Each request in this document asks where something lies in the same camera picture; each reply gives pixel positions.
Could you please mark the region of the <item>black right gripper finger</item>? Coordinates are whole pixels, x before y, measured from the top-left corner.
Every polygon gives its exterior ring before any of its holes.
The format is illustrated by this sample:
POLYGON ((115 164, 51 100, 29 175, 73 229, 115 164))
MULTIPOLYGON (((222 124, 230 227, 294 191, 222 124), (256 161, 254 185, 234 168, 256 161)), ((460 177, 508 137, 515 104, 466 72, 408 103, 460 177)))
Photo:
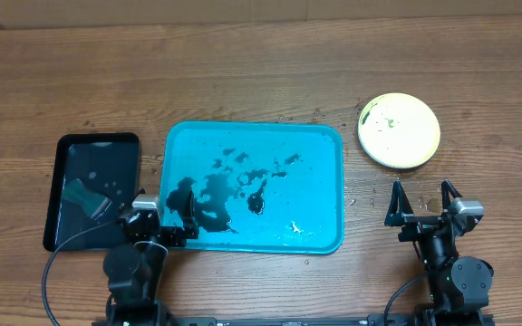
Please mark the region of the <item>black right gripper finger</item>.
POLYGON ((453 199, 461 197, 460 192, 450 183, 448 179, 445 179, 441 182, 440 190, 443 209, 448 209, 453 199))
POLYGON ((387 215, 384 220, 385 225, 405 225, 414 218, 410 202, 405 195, 400 180, 392 184, 391 201, 387 215))

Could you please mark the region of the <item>green orange sponge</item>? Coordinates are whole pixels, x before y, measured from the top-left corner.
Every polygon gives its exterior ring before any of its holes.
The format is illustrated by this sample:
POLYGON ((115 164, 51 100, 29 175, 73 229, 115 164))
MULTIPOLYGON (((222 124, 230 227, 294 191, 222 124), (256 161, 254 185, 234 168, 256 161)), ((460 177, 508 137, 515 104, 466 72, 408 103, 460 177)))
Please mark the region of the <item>green orange sponge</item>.
POLYGON ((92 220, 99 218, 111 205, 107 196, 90 190, 79 178, 70 181, 64 187, 62 199, 79 206, 92 220))

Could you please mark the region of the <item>yellow green round plate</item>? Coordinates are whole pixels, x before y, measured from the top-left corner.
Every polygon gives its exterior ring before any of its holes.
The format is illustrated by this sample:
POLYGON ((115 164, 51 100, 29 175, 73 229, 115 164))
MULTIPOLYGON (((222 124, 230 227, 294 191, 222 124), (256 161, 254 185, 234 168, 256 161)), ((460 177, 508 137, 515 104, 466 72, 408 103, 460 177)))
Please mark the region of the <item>yellow green round plate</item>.
POLYGON ((365 153, 387 168, 411 169, 430 160, 440 144, 440 124, 418 98, 399 92, 370 100, 357 123, 365 153))

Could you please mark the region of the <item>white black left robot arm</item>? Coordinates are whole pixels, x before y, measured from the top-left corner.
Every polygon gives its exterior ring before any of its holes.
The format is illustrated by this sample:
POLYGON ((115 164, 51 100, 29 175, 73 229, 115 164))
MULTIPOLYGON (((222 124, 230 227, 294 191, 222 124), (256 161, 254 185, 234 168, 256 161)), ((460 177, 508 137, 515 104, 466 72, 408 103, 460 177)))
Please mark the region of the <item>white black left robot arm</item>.
POLYGON ((160 279, 170 248, 182 248, 198 238, 194 195, 179 200, 181 226, 163 226, 160 199, 137 195, 121 210, 116 224, 126 244, 109 250, 103 261, 111 293, 106 304, 108 325, 177 325, 169 308, 157 298, 160 279))

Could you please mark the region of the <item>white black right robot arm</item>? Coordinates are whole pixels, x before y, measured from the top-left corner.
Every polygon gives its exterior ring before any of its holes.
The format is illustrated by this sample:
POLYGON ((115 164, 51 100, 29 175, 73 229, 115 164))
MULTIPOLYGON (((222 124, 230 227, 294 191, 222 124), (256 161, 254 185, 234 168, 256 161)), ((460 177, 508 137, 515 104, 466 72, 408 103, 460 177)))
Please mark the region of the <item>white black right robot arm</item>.
POLYGON ((442 210, 437 216, 416 216, 400 181, 392 185, 384 224, 399 227, 398 240, 413 244, 428 281, 431 302, 415 308, 416 325, 487 325, 481 313, 488 306, 494 269, 486 261, 461 256, 456 239, 471 232, 484 216, 484 206, 466 199, 446 179, 441 183, 442 210))

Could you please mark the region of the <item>black water tray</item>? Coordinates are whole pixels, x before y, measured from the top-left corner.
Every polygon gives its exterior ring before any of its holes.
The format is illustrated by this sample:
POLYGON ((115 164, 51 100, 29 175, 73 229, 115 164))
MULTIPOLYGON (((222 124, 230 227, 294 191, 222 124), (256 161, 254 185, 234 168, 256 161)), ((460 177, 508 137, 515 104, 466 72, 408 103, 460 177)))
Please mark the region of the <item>black water tray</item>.
POLYGON ((68 134, 57 143, 52 184, 43 233, 43 247, 54 251, 103 250, 125 242, 116 225, 93 230, 117 219, 138 193, 140 140, 131 132, 68 134), (62 199, 64 187, 79 178, 90 190, 111 200, 92 220, 81 208, 62 199))

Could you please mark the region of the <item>blue plastic tray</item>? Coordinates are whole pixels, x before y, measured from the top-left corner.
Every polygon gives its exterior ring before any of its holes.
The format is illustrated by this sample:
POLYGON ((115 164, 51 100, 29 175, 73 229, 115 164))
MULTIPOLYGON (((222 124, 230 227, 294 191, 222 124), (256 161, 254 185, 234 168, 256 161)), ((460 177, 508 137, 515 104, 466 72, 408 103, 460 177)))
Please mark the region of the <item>blue plastic tray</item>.
POLYGON ((343 141, 326 125, 184 121, 167 136, 164 226, 194 196, 191 250, 331 254, 344 236, 343 141))

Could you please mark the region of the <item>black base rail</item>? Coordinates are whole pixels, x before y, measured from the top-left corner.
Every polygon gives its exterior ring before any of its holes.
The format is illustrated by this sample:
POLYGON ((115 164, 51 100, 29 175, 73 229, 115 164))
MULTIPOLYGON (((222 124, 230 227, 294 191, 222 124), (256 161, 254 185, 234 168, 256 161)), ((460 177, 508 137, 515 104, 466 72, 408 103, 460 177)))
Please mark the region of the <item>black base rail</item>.
MULTIPOLYGON (((487 325, 495 326, 496 323, 492 315, 482 315, 482 321, 479 317, 469 317, 461 321, 440 319, 437 317, 435 323, 425 323, 425 321, 417 320, 414 315, 409 314, 389 314, 389 326, 414 326, 414 325, 487 325)), ((352 318, 293 318, 293 319, 234 319, 222 320, 212 317, 194 317, 194 318, 175 318, 172 325, 181 326, 253 326, 253 325, 270 325, 270 326, 382 326, 386 325, 383 320, 383 313, 370 314, 367 317, 352 318)))

